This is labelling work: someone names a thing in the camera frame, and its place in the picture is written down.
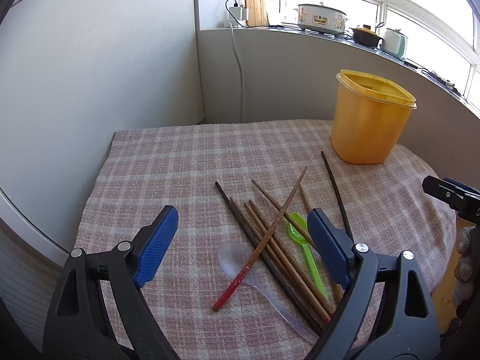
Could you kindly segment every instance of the green plastic spoon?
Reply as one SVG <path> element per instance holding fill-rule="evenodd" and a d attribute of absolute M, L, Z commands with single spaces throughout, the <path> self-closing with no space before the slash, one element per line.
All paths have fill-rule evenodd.
<path fill-rule="evenodd" d="M 302 229 L 307 231 L 307 224 L 300 215 L 298 215 L 296 212 L 292 212 L 290 216 Z M 289 236 L 292 240 L 301 246 L 303 255 L 307 260 L 307 265 L 310 268 L 313 282 L 322 295 L 326 298 L 327 294 L 325 292 L 325 287 L 323 286 L 320 275 L 318 274 L 317 264 L 315 264 L 314 256 L 311 253 L 310 245 L 308 244 L 307 240 L 290 224 L 290 222 L 286 223 L 286 232 L 289 233 Z"/>

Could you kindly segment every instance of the power cord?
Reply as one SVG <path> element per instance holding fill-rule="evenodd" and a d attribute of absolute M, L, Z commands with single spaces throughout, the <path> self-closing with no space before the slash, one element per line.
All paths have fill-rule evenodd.
<path fill-rule="evenodd" d="M 230 31 L 232 32 L 232 47 L 233 47 L 233 54 L 235 55 L 235 59 L 237 60 L 238 65 L 238 72 L 240 73 L 240 123 L 243 123 L 243 70 L 242 64 L 240 63 L 237 49 L 235 48 L 235 36 L 233 34 L 233 26 L 232 23 L 229 22 Z"/>
<path fill-rule="evenodd" d="M 238 24 L 240 27 L 243 27 L 243 28 L 258 28 L 258 27 L 279 28 L 279 26 L 270 26 L 270 25 L 266 25 L 266 26 L 244 26 L 244 25 L 243 25 L 242 23 L 240 23 L 240 22 L 237 20 L 237 18 L 236 18 L 234 15 L 232 15 L 232 13 L 230 12 L 229 7 L 227 7 L 227 2 L 229 2 L 229 1 L 235 1 L 234 7 L 238 7 L 239 5 L 238 5 L 238 3 L 237 3 L 237 0 L 227 0 L 227 1 L 225 1 L 225 9 L 226 9 L 226 11 L 230 14 L 230 16 L 233 17 L 234 21 L 236 21 L 237 24 Z"/>

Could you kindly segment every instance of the plastic container lid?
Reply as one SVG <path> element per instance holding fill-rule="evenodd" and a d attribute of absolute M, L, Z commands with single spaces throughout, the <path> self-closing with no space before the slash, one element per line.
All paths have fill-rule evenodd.
<path fill-rule="evenodd" d="M 337 74 L 337 80 L 351 91 L 370 100 L 410 109 L 417 108 L 415 97 L 389 79 L 353 70 L 341 70 Z"/>

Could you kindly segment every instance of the gray glove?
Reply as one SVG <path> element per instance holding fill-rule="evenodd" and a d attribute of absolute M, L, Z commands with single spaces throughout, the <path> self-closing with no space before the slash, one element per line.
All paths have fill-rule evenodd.
<path fill-rule="evenodd" d="M 462 304 L 464 300 L 468 300 L 473 295 L 473 281 L 477 272 L 474 271 L 473 260 L 470 256 L 472 250 L 470 232 L 475 226 L 464 227 L 457 234 L 455 247 L 457 252 L 461 254 L 455 267 L 455 284 L 452 294 L 452 303 L 455 307 Z"/>

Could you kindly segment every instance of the small black pot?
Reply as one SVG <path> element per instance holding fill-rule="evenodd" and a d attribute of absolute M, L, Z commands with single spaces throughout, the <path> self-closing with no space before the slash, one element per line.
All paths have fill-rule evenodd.
<path fill-rule="evenodd" d="M 353 40 L 362 46 L 378 47 L 378 42 L 382 39 L 380 36 L 359 30 L 358 28 L 351 28 L 351 30 L 353 31 Z"/>

